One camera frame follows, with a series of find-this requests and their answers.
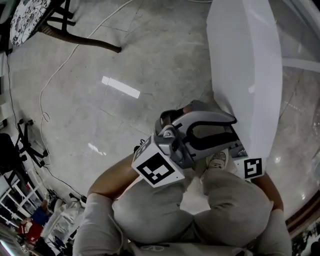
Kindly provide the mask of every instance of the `wooden chair leg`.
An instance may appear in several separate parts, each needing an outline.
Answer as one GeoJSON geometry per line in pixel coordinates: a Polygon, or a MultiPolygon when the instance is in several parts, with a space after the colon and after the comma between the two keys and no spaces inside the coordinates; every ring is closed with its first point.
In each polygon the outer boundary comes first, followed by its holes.
{"type": "Polygon", "coordinates": [[[62,8],[61,6],[59,6],[58,8],[56,8],[54,10],[55,13],[60,14],[62,16],[65,16],[65,14],[67,14],[68,19],[72,19],[74,17],[74,14],[70,11],[66,11],[64,8],[62,8]]]}
{"type": "MultiPolygon", "coordinates": [[[[57,18],[57,17],[50,17],[47,19],[48,22],[58,22],[58,23],[63,23],[64,20],[62,18],[57,18]]],[[[66,24],[67,25],[70,25],[70,26],[75,26],[76,23],[74,21],[70,21],[70,20],[67,20],[66,21],[66,24]]]]}
{"type": "MultiPolygon", "coordinates": [[[[64,10],[65,10],[66,12],[69,11],[69,6],[70,6],[70,0],[65,0],[64,10]]],[[[62,19],[63,19],[63,22],[62,22],[62,28],[61,28],[61,30],[67,32],[68,14],[65,14],[62,19]]]]}
{"type": "Polygon", "coordinates": [[[102,47],[105,49],[108,49],[110,51],[120,53],[122,48],[112,45],[110,43],[100,41],[100,40],[95,40],[95,39],[89,39],[89,38],[84,38],[80,36],[76,36],[73,34],[68,33],[67,31],[62,31],[59,30],[53,26],[50,26],[48,24],[43,24],[40,26],[39,32],[42,32],[48,36],[73,43],[73,44],[79,44],[79,45],[86,45],[86,46],[97,46],[97,47],[102,47]]]}

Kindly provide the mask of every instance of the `tile floor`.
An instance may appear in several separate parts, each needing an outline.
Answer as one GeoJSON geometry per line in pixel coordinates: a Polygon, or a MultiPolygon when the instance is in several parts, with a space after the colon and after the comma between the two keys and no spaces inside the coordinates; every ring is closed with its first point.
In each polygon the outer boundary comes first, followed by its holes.
{"type": "MultiPolygon", "coordinates": [[[[72,0],[76,35],[86,36],[126,0],[72,0]]],[[[168,109],[193,99],[211,103],[211,68],[206,36],[209,4],[185,0],[134,0],[107,20],[93,38],[123,46],[120,54],[80,46],[52,79],[42,97],[50,123],[42,125],[51,154],[52,173],[86,194],[108,167],[130,154],[151,133],[168,109]],[[141,92],[135,99],[101,83],[113,78],[141,92]]],[[[17,118],[33,119],[32,135],[40,140],[39,95],[74,45],[37,33],[10,56],[11,88],[17,118]]],[[[4,79],[8,89],[8,78],[4,79]]],[[[289,217],[318,189],[310,168],[319,147],[313,118],[320,96],[320,76],[283,69],[281,116],[267,171],[279,188],[289,217]]],[[[13,134],[14,119],[9,119],[13,134]]],[[[41,172],[61,196],[69,191],[41,172]]],[[[198,179],[183,207],[208,206],[198,179]]]]}

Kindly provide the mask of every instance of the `gray sweatpants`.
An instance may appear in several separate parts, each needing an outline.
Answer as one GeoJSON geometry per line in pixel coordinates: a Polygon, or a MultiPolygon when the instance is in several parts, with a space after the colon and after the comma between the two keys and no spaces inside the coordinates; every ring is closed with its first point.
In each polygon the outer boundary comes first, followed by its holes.
{"type": "Polygon", "coordinates": [[[186,180],[152,188],[139,181],[113,203],[114,219],[131,241],[142,244],[201,242],[243,247],[266,228],[273,203],[256,185],[220,169],[204,173],[210,210],[180,209],[186,180]]]}

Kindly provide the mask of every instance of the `shoe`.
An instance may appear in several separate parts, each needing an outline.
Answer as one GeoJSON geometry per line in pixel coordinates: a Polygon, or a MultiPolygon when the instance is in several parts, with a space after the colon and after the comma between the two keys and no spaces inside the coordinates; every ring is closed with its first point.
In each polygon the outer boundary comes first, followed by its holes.
{"type": "Polygon", "coordinates": [[[224,149],[206,158],[207,169],[216,168],[224,171],[229,161],[229,151],[224,149]]]}
{"type": "Polygon", "coordinates": [[[72,202],[78,202],[79,201],[79,199],[72,193],[69,193],[69,197],[70,197],[72,202]]]}
{"type": "Polygon", "coordinates": [[[50,199],[51,199],[51,196],[50,194],[47,192],[45,195],[44,195],[44,200],[46,200],[48,203],[50,202],[50,199]]]}

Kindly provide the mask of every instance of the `cable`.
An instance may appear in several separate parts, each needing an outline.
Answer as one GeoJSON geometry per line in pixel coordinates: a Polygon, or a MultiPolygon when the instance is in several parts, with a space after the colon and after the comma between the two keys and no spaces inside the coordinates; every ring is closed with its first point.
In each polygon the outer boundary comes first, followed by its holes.
{"type": "Polygon", "coordinates": [[[44,168],[46,168],[48,170],[48,172],[51,174],[52,177],[54,177],[55,179],[57,179],[58,181],[61,181],[62,183],[66,184],[67,186],[69,186],[74,192],[76,192],[77,194],[79,194],[81,197],[83,196],[82,194],[80,194],[78,191],[76,191],[72,186],[70,186],[68,183],[64,182],[63,180],[53,176],[53,174],[51,173],[51,171],[49,170],[48,167],[43,166],[44,168]]]}
{"type": "Polygon", "coordinates": [[[202,4],[206,4],[206,3],[212,3],[212,0],[211,1],[197,1],[197,0],[187,0],[189,2],[194,2],[194,3],[202,3],[202,4]]]}
{"type": "Polygon", "coordinates": [[[40,178],[40,180],[41,180],[41,182],[42,182],[42,184],[43,184],[44,188],[48,191],[49,189],[45,186],[45,183],[44,183],[44,181],[42,180],[42,178],[41,178],[40,174],[38,173],[38,171],[37,171],[37,169],[36,169],[36,166],[35,166],[35,163],[34,163],[34,160],[33,160],[32,158],[31,158],[31,161],[32,161],[32,164],[33,164],[33,167],[34,167],[34,171],[35,171],[35,173],[39,176],[39,178],[40,178]]]}
{"type": "Polygon", "coordinates": [[[8,65],[8,78],[9,78],[9,92],[10,92],[10,98],[11,98],[11,107],[12,107],[12,111],[14,114],[14,125],[17,131],[18,127],[17,127],[17,117],[16,117],[16,113],[15,113],[15,109],[14,109],[14,102],[12,100],[12,94],[11,94],[11,80],[10,80],[10,66],[9,66],[9,56],[6,56],[6,64],[8,65]]]}
{"type": "Polygon", "coordinates": [[[28,250],[28,252],[30,253],[30,252],[33,251],[35,248],[39,248],[40,246],[44,246],[44,245],[47,245],[47,244],[50,244],[50,243],[54,243],[54,242],[52,242],[52,241],[50,240],[49,242],[46,242],[46,243],[40,244],[40,245],[38,245],[38,246],[36,246],[36,247],[33,247],[32,249],[28,250]]]}
{"type": "MultiPolygon", "coordinates": [[[[98,28],[101,27],[101,25],[107,20],[109,19],[110,17],[112,17],[113,15],[115,15],[118,11],[120,11],[123,7],[125,7],[126,5],[130,4],[133,0],[130,0],[128,2],[126,2],[125,4],[121,5],[118,9],[116,9],[113,13],[111,13],[108,17],[106,17],[103,21],[100,22],[100,24],[92,31],[92,33],[87,37],[91,37],[93,35],[94,32],[97,31],[98,28]]],[[[48,115],[48,113],[44,112],[43,109],[42,109],[42,103],[41,103],[41,99],[42,99],[42,94],[45,90],[45,88],[48,86],[48,84],[50,83],[50,81],[52,80],[52,78],[54,77],[54,75],[56,73],[59,72],[59,70],[68,62],[68,60],[71,58],[71,56],[74,54],[75,50],[78,48],[79,44],[77,44],[73,50],[71,51],[69,57],[65,60],[64,63],[62,63],[62,65],[52,74],[52,76],[50,77],[50,79],[48,80],[48,82],[46,83],[46,85],[42,88],[41,92],[40,92],[40,96],[39,96],[39,106],[40,106],[40,112],[41,112],[41,122],[40,122],[40,135],[41,135],[41,139],[43,141],[43,144],[45,146],[45,150],[48,152],[48,156],[49,156],[49,164],[46,164],[46,166],[49,166],[51,165],[51,156],[50,156],[50,153],[49,153],[49,150],[47,148],[47,144],[44,140],[44,137],[42,135],[42,121],[45,120],[47,123],[50,123],[50,116],[48,115]]]]}

